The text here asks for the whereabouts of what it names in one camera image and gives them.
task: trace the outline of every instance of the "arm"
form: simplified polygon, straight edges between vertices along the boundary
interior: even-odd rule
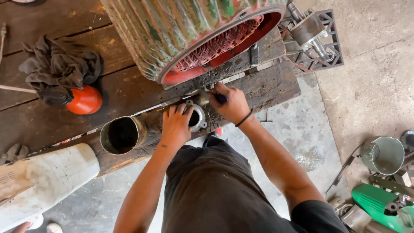
[[[217,83],[214,91],[225,95],[228,99],[226,104],[221,105],[213,95],[210,95],[211,105],[226,120],[238,124],[250,113],[244,93],[239,89],[227,88],[224,84]],[[239,128],[252,143],[269,180],[285,196],[290,213],[303,201],[325,201],[299,163],[254,115],[244,121]]]
[[[185,108],[186,104],[181,104],[164,112],[161,140],[125,197],[115,222],[114,233],[148,231],[167,167],[181,146],[191,138],[188,122],[194,107]]]

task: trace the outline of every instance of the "wooden plank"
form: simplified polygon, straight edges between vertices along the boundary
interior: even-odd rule
[[[111,23],[99,0],[47,0],[28,4],[0,4],[0,22],[7,24],[3,54],[34,44],[41,35],[55,39]]]
[[[245,76],[230,82],[229,85],[244,91],[247,102],[255,113],[290,100],[301,93],[291,61],[283,62],[260,72]],[[92,147],[99,160],[101,171],[98,176],[108,174],[148,158],[153,154],[161,138],[162,113],[168,108],[169,106],[166,106],[139,116],[148,127],[148,137],[143,145],[125,155],[116,156],[103,150],[99,142],[100,131],[54,147],[50,150],[46,150],[42,153],[79,143],[86,143]],[[228,124],[228,122],[225,121],[209,104],[203,107],[203,110],[206,113],[207,128],[193,133],[192,139],[198,138]]]
[[[101,55],[104,61],[102,75],[135,65],[113,25],[88,31],[73,38],[90,48],[96,49]],[[0,83],[12,87],[29,88],[25,81],[27,74],[19,71],[19,65],[26,59],[27,54],[25,52],[4,57],[0,65]],[[0,90],[0,111],[36,98],[36,94]]]
[[[258,43],[260,48],[267,47],[273,51],[271,55],[269,51],[260,53],[261,64],[286,53],[277,28]],[[0,152],[6,152],[15,143],[37,151],[102,126],[114,118],[180,97],[249,68],[250,56],[246,51],[220,67],[168,90],[146,79],[136,66],[106,75],[95,83],[103,98],[103,105],[95,114],[75,115],[63,106],[47,106],[40,100],[1,111],[0,129],[3,133],[0,136]]]

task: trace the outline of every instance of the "dirty rag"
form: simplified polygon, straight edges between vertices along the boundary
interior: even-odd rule
[[[35,46],[23,44],[29,54],[19,70],[28,74],[27,84],[34,90],[51,87],[82,89],[101,72],[100,55],[69,37],[50,40],[43,35]]]

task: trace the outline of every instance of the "metal frame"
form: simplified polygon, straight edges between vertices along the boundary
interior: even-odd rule
[[[315,52],[313,49],[309,49],[307,51],[304,51],[302,49],[287,51],[286,55],[276,59],[277,64],[284,61],[292,61],[296,75],[312,73],[317,70],[334,68],[344,64],[338,33],[336,31],[333,9],[316,11],[315,13],[319,15],[319,18],[322,21],[323,25],[327,27],[326,31],[328,33],[328,36],[331,36],[332,38],[333,43],[323,44],[323,47],[330,48],[333,51],[334,59],[330,62],[324,62],[320,57],[313,54],[313,52]],[[291,24],[292,21],[293,19],[289,15],[288,17],[283,18],[278,24],[284,44],[296,43],[294,39],[285,39],[287,35],[290,35],[288,25]]]

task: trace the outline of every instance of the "green plastic part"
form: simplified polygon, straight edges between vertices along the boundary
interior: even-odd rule
[[[369,184],[361,184],[352,190],[354,202],[372,219],[400,233],[414,231],[414,204],[410,201],[399,210],[398,215],[385,214],[385,207],[398,195]]]

